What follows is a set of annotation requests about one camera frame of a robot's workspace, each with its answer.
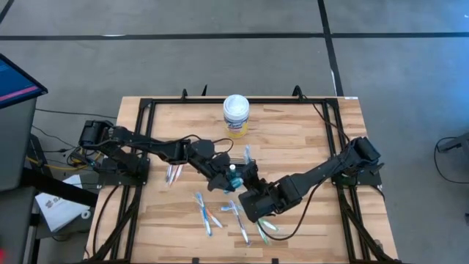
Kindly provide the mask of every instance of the monitor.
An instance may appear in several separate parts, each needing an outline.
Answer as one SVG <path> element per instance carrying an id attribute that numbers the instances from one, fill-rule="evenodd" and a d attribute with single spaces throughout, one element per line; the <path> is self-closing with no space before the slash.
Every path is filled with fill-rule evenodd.
<path id="1" fill-rule="evenodd" d="M 42 84 L 0 54 L 0 109 L 47 92 Z"/>

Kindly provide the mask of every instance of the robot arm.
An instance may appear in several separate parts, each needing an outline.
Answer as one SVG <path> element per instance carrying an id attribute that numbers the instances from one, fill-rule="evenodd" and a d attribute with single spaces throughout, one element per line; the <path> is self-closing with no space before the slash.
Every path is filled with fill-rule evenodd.
<path id="1" fill-rule="evenodd" d="M 116 173 L 128 177 L 138 177 L 147 173 L 143 159 L 135 153 L 126 153 L 122 147 L 128 146 L 157 155 L 169 164 L 186 164 L 197 169 L 208 179 L 208 190 L 219 188 L 234 191 L 229 171 L 231 159 L 228 153 L 215 153 L 215 144 L 206 139 L 191 142 L 178 139 L 162 142 L 148 136 L 134 134 L 126 128 L 113 126 L 107 121 L 86 121 L 82 131 L 80 146 L 87 150 L 97 150 L 116 163 Z M 256 222 L 260 217 L 272 213 L 281 214 L 298 205 L 309 189 L 334 175 L 357 176 L 360 173 L 376 173 L 380 154 L 365 138 L 353 139 L 339 155 L 329 159 L 305 173 L 294 173 L 273 183 L 259 179 L 257 165 L 251 161 L 237 166 L 237 175 L 243 179 L 247 191 L 239 195 L 248 219 Z"/>

